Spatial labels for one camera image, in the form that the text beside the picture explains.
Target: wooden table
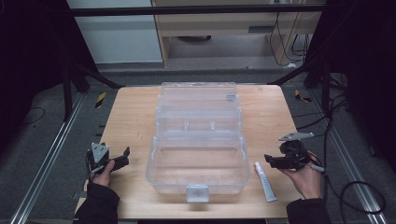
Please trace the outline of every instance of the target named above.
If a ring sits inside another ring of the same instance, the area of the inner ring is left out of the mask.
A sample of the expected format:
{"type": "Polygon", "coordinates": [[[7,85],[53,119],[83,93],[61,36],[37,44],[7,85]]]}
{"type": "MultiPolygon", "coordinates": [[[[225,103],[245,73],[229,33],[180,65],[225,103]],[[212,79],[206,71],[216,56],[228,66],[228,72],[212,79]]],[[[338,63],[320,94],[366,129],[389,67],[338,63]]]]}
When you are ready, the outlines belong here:
{"type": "Polygon", "coordinates": [[[242,108],[242,133],[246,137],[251,180],[237,195],[211,195],[209,203],[186,203],[185,195],[161,195],[145,178],[155,107],[160,87],[119,90],[102,137],[110,158],[131,148],[130,165],[112,173],[110,187],[120,195],[119,218],[271,218],[286,217],[286,205],[300,198],[288,177],[265,162],[264,153],[283,156],[277,139],[295,126],[278,86],[237,85],[242,108]],[[259,161],[276,194],[268,203],[254,169],[259,161]]]}

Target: transparent storage container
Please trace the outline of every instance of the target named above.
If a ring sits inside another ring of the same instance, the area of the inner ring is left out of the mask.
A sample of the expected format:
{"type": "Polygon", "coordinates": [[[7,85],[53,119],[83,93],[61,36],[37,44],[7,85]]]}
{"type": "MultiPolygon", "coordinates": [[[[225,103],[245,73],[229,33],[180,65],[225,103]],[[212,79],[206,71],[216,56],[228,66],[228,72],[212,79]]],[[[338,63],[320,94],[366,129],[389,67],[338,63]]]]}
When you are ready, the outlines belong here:
{"type": "Polygon", "coordinates": [[[250,179],[234,83],[163,83],[157,106],[147,181],[158,193],[240,193],[250,179]]]}

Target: black jacket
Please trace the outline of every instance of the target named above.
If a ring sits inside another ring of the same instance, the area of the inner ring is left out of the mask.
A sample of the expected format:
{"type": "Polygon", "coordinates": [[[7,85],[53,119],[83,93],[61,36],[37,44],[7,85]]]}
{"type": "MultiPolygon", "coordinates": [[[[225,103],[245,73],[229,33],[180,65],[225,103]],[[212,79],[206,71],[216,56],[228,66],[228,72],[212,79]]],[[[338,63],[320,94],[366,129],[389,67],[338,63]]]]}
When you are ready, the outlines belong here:
{"type": "MultiPolygon", "coordinates": [[[[74,224],[117,224],[120,197],[112,189],[91,184],[88,197],[75,215],[74,224]]],[[[290,224],[330,224],[322,199],[297,200],[287,206],[290,224]]]]}

